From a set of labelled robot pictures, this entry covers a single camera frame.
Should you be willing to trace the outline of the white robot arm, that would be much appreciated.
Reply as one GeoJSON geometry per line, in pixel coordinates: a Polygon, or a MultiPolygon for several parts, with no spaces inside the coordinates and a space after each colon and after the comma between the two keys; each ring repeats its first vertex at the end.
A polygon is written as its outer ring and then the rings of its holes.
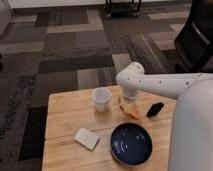
{"type": "Polygon", "coordinates": [[[213,171],[213,73],[146,74],[132,62],[116,82],[127,101],[139,91],[176,100],[168,171],[213,171]]]}

